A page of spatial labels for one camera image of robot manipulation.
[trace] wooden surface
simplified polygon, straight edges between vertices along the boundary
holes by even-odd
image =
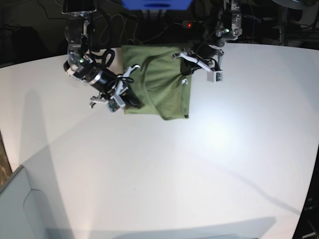
[[[9,178],[12,171],[8,162],[8,158],[5,153],[2,136],[0,133],[0,187]]]

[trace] blue object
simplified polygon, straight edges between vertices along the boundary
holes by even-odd
[[[186,10],[192,0],[122,0],[129,10],[170,9]]]

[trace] green cloth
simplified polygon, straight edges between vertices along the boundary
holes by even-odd
[[[188,118],[191,76],[180,72],[181,59],[173,59],[178,47],[122,46],[123,67],[139,64],[130,86],[143,102],[141,108],[126,107],[126,114],[160,115],[164,120]]]

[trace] white table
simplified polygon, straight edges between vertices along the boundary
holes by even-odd
[[[192,78],[190,118],[89,108],[59,56],[0,69],[11,165],[76,239],[290,239],[319,142],[319,52],[228,44],[224,82]]]

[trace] table surface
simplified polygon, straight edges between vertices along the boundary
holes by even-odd
[[[65,60],[0,69],[8,158],[47,195],[51,233],[292,238],[319,142],[318,51],[228,44],[224,82],[197,71],[189,119],[172,121],[90,109],[96,90]]]

